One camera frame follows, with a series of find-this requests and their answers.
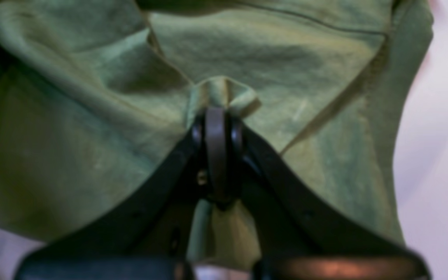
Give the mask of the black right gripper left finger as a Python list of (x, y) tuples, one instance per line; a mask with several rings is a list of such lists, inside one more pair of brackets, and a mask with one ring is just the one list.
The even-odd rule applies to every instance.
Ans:
[(201, 199), (226, 206), (228, 114), (210, 107), (153, 175), (101, 218), (30, 253), (16, 280), (194, 280), (186, 261)]

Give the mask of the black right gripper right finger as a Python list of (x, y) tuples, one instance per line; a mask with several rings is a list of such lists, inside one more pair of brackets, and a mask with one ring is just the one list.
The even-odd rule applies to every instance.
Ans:
[(242, 173), (241, 200), (262, 253), (251, 279), (431, 279), (420, 255), (331, 207), (238, 117), (231, 117), (230, 135)]

